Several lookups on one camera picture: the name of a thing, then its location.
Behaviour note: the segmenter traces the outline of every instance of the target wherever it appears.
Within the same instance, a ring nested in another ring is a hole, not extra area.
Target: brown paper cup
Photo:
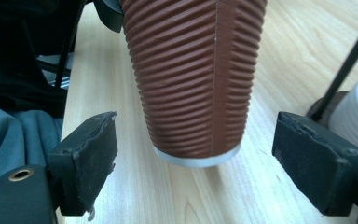
[[[240,148],[266,0],[121,0],[150,138],[206,167]]]

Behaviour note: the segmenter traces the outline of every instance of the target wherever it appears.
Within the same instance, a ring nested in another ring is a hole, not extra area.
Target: cup bottom rim
[[[230,151],[227,151],[221,155],[207,157],[207,158],[180,158],[169,155],[156,147],[155,149],[156,154],[162,158],[163,160],[172,163],[174,165],[185,166],[185,167],[195,167],[195,168],[205,168],[218,165],[225,161],[228,161],[232,157],[234,157],[241,148],[241,143],[237,144],[234,148]]]

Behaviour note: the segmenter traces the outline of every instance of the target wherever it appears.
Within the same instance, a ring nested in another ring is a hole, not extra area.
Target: wooden table
[[[279,111],[304,115],[324,95],[358,37],[358,0],[271,0],[241,151],[207,169],[158,158],[147,133],[125,36],[93,5],[78,28],[63,137],[86,118],[117,111],[118,156],[94,223],[354,223],[324,217],[271,155]],[[358,64],[344,83],[358,80]],[[66,223],[88,223],[88,215]]]

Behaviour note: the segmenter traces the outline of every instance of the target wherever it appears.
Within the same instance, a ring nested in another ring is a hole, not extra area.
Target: light wood surface
[[[63,137],[117,111],[118,156],[95,203],[94,223],[354,223],[324,217],[271,155],[279,111],[304,115],[324,95],[358,37],[358,0],[270,0],[241,151],[207,169],[158,158],[147,133],[125,36],[93,5],[78,27]],[[358,80],[358,64],[344,83]],[[88,215],[66,223],[88,223]]]

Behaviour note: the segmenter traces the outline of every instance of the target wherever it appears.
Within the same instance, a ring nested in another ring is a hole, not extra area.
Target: gray fabric
[[[60,143],[61,133],[62,119],[46,112],[0,109],[0,176],[27,164],[45,166],[47,154]]]

